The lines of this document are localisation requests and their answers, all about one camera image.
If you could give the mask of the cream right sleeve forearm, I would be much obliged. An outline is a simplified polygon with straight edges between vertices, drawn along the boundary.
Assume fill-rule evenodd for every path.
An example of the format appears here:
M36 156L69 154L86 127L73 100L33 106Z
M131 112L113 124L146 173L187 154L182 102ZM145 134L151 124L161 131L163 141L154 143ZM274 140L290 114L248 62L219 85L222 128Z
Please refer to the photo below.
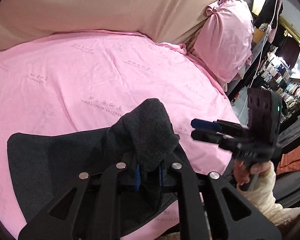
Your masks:
M276 182L274 165L271 162L271 170L267 175L258 176L251 191L242 191L237 184L238 191L247 198L265 217L276 226L288 225L300 217L300 207L284 208L276 202L273 189Z

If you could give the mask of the person's right hand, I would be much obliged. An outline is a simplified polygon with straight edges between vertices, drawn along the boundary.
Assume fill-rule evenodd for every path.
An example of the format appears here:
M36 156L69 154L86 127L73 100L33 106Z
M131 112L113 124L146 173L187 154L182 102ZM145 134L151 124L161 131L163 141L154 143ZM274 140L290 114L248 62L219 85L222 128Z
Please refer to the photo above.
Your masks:
M238 185L247 184L250 181L250 175L264 176L271 170L271 161L256 163L251 168L244 165L242 160L236 159L234 162L234 178Z

